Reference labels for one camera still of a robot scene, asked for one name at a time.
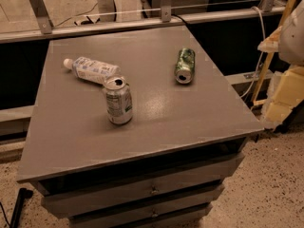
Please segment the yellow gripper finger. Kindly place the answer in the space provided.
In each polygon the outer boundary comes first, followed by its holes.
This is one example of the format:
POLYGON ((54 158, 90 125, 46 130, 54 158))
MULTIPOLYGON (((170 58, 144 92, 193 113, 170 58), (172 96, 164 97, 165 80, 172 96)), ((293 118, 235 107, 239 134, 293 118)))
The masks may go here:
POLYGON ((282 124, 304 100, 304 67, 290 66, 276 71, 269 83, 267 99, 261 109, 260 122, 266 129, 282 124))
POLYGON ((279 38, 281 34, 282 26, 279 26, 273 31, 266 39, 264 39, 257 47, 262 52, 272 53, 278 52, 279 38))

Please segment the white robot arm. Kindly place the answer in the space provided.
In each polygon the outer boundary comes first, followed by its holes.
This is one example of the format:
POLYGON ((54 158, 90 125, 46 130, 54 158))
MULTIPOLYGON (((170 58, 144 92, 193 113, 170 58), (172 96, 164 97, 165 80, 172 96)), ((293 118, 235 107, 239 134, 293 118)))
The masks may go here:
POLYGON ((279 59, 290 65, 283 73, 274 73, 261 110, 263 127, 275 129, 304 100, 304 0, 257 49, 277 52, 279 59))

